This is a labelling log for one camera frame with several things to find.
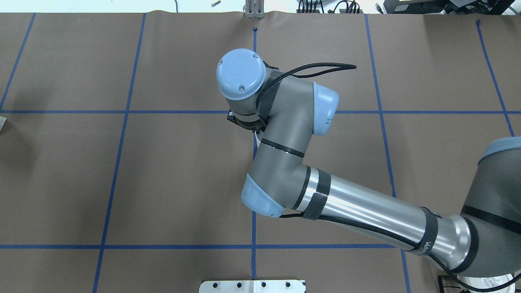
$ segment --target equipment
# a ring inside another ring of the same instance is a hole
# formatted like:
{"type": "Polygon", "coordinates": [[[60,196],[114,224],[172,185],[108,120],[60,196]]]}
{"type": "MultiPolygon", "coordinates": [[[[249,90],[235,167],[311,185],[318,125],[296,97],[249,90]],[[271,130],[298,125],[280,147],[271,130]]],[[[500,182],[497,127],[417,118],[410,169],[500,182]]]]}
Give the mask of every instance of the equipment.
{"type": "MultiPolygon", "coordinates": [[[[313,134],[325,135],[339,95],[302,78],[355,66],[319,63],[286,73],[248,49],[227,53],[217,80],[235,123],[262,134],[241,194],[251,210],[270,217],[303,217],[343,224],[416,255],[431,257],[450,276],[491,277],[521,268],[521,137],[492,142],[460,215],[440,216],[302,164],[313,134]],[[306,68],[334,67],[311,75],[306,68]],[[301,213],[282,215],[290,207],[301,213]]],[[[456,280],[476,292],[479,289],[456,280]]]]}
{"type": "Polygon", "coordinates": [[[514,0],[385,0],[389,14],[490,14],[501,15],[514,0]]]}

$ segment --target blue tape line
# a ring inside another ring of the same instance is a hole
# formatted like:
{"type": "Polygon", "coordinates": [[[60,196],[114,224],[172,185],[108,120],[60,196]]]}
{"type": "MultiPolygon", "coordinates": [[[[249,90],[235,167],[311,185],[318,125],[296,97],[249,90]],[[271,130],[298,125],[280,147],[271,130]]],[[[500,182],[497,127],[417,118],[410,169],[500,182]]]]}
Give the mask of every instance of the blue tape line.
{"type": "Polygon", "coordinates": [[[405,251],[400,249],[402,254],[402,266],[403,266],[403,275],[405,278],[405,288],[407,293],[411,293],[411,282],[409,282],[409,269],[407,268],[407,258],[405,257],[405,251]]]}
{"type": "Polygon", "coordinates": [[[389,244],[257,244],[257,249],[361,249],[395,248],[389,244]]]}
{"type": "Polygon", "coordinates": [[[338,110],[335,114],[380,114],[379,111],[375,110],[338,110]]]}
{"type": "Polygon", "coordinates": [[[5,244],[0,249],[100,249],[100,245],[5,244]]]}
{"type": "MultiPolygon", "coordinates": [[[[1,110],[7,114],[227,114],[225,110],[1,110]]],[[[521,111],[383,110],[384,114],[521,114],[521,111]]],[[[339,110],[336,114],[380,114],[378,110],[339,110]]]]}
{"type": "MultiPolygon", "coordinates": [[[[253,51],[257,52],[257,27],[253,27],[253,51]]],[[[253,134],[253,159],[257,155],[257,140],[253,134]]],[[[257,213],[252,211],[252,280],[257,276],[257,213]]]]}
{"type": "MultiPolygon", "coordinates": [[[[391,165],[391,156],[389,154],[389,144],[387,141],[387,131],[386,131],[386,124],[383,119],[383,109],[382,109],[382,101],[380,97],[380,88],[378,87],[378,78],[376,75],[376,65],[375,65],[375,56],[373,54],[373,44],[371,42],[371,32],[369,28],[369,18],[367,17],[367,14],[365,16],[365,27],[367,30],[367,41],[369,43],[369,53],[371,55],[371,66],[373,67],[373,78],[375,80],[375,90],[376,90],[376,99],[378,101],[378,110],[380,111],[380,124],[382,127],[382,134],[383,134],[383,144],[386,148],[386,157],[387,157],[387,169],[389,171],[389,180],[391,182],[391,188],[392,188],[392,196],[396,198],[396,188],[394,186],[394,176],[392,173],[392,165],[391,165]]],[[[407,269],[407,262],[405,259],[405,253],[403,250],[400,250],[402,255],[402,266],[403,266],[403,275],[405,277],[405,287],[407,289],[407,293],[411,293],[411,285],[409,283],[409,272],[407,269]]]]}
{"type": "MultiPolygon", "coordinates": [[[[0,249],[100,249],[101,245],[4,244],[0,249]]],[[[217,245],[103,245],[103,250],[183,249],[373,249],[395,248],[389,244],[217,244],[217,245]]]]}
{"type": "Polygon", "coordinates": [[[503,113],[505,115],[506,124],[508,125],[508,130],[510,131],[511,136],[515,136],[514,129],[512,129],[512,125],[510,124],[510,119],[508,114],[506,113],[505,103],[503,102],[503,97],[501,96],[501,92],[499,90],[498,81],[495,79],[494,70],[492,69],[492,65],[490,65],[490,60],[487,54],[487,49],[485,48],[485,42],[483,40],[483,35],[481,34],[481,19],[476,20],[476,27],[478,29],[479,41],[481,42],[481,48],[483,49],[483,55],[485,56],[485,61],[487,62],[487,66],[490,71],[490,76],[492,77],[492,82],[494,83],[495,91],[498,94],[499,102],[501,104],[501,108],[503,109],[503,113]]]}
{"type": "Polygon", "coordinates": [[[116,166],[114,167],[114,176],[112,178],[112,186],[110,188],[110,196],[108,198],[107,213],[105,215],[105,225],[103,226],[100,254],[98,256],[98,263],[96,266],[96,275],[94,276],[94,285],[92,287],[92,293],[97,292],[97,285],[100,280],[100,271],[101,271],[101,265],[102,265],[102,261],[103,261],[103,253],[104,253],[104,249],[105,249],[104,248],[105,241],[107,240],[108,223],[110,221],[110,212],[112,211],[112,202],[114,200],[114,191],[116,190],[116,181],[118,178],[119,163],[121,161],[121,151],[123,150],[123,142],[125,140],[125,131],[127,129],[127,121],[128,121],[128,116],[129,116],[128,111],[130,109],[130,102],[132,100],[132,91],[133,91],[133,87],[134,87],[135,73],[138,69],[139,52],[141,50],[141,41],[143,40],[143,30],[145,28],[145,20],[146,20],[146,13],[143,13],[143,19],[141,20],[141,30],[139,33],[138,48],[136,49],[134,68],[132,70],[132,80],[130,81],[129,94],[128,94],[128,98],[127,98],[127,110],[125,113],[125,118],[123,119],[123,127],[121,128],[121,137],[119,139],[118,154],[116,156],[116,166]]]}
{"type": "Polygon", "coordinates": [[[2,110],[10,114],[124,114],[125,110],[2,110]]]}
{"type": "Polygon", "coordinates": [[[221,110],[1,110],[10,114],[227,114],[221,110]]]}
{"type": "Polygon", "coordinates": [[[226,110],[130,110],[129,114],[228,114],[226,110]]]}
{"type": "Polygon", "coordinates": [[[257,277],[257,213],[252,211],[252,280],[257,277]]]}
{"type": "Polygon", "coordinates": [[[257,27],[253,27],[253,51],[257,52],[257,27]]]}
{"type": "Polygon", "coordinates": [[[383,109],[382,109],[382,101],[380,98],[380,87],[378,86],[378,78],[376,76],[376,65],[375,65],[375,56],[373,54],[373,44],[371,42],[371,32],[369,29],[369,19],[367,14],[365,16],[365,27],[367,30],[367,42],[369,43],[369,54],[371,55],[371,66],[373,67],[373,79],[375,80],[375,91],[376,91],[376,100],[378,102],[378,111],[380,114],[380,124],[382,127],[383,134],[383,145],[386,150],[386,158],[387,158],[387,170],[389,171],[389,181],[391,182],[392,196],[396,198],[396,189],[394,186],[394,176],[392,173],[392,165],[391,165],[391,156],[389,155],[389,144],[387,142],[387,132],[386,132],[386,123],[383,119],[383,109]]]}
{"type": "Polygon", "coordinates": [[[504,114],[503,111],[401,111],[383,110],[384,114],[504,114]]]}
{"type": "Polygon", "coordinates": [[[223,245],[105,245],[106,249],[124,249],[124,250],[148,250],[148,249],[167,249],[167,250],[183,250],[183,249],[251,249],[249,244],[223,244],[223,245]]]}
{"type": "Polygon", "coordinates": [[[31,28],[34,23],[35,17],[36,17],[36,13],[33,13],[32,17],[31,17],[31,22],[29,22],[29,26],[27,27],[26,36],[23,38],[22,46],[20,46],[20,51],[18,51],[18,55],[16,56],[15,64],[13,65],[13,69],[11,70],[11,75],[9,76],[9,80],[7,81],[7,85],[5,86],[4,95],[2,96],[2,101],[0,102],[0,110],[2,110],[2,108],[4,107],[5,99],[7,98],[7,93],[9,92],[9,87],[11,86],[11,82],[13,81],[13,77],[15,76],[16,68],[18,67],[20,58],[22,57],[22,52],[26,46],[27,38],[29,37],[29,33],[31,32],[31,28]]]}

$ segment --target white base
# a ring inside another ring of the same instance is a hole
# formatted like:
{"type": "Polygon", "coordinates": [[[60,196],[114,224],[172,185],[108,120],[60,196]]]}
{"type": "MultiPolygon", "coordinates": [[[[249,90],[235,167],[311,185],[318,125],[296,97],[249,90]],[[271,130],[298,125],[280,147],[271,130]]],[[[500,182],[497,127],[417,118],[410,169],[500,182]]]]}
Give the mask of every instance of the white base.
{"type": "MultiPolygon", "coordinates": [[[[492,287],[497,287],[499,285],[503,285],[506,282],[510,281],[512,279],[512,275],[504,275],[504,276],[498,276],[498,277],[489,277],[489,278],[470,278],[470,277],[463,277],[458,276],[458,279],[462,280],[463,282],[471,285],[472,287],[480,288],[480,289],[488,289],[492,287]]],[[[494,291],[494,293],[514,293],[516,290],[516,285],[512,284],[504,289],[494,291]]]]}
{"type": "Polygon", "coordinates": [[[304,280],[205,281],[199,287],[199,293],[233,293],[233,292],[237,292],[237,293],[239,293],[239,292],[240,293],[305,293],[306,292],[306,281],[304,281],[304,280]]]}

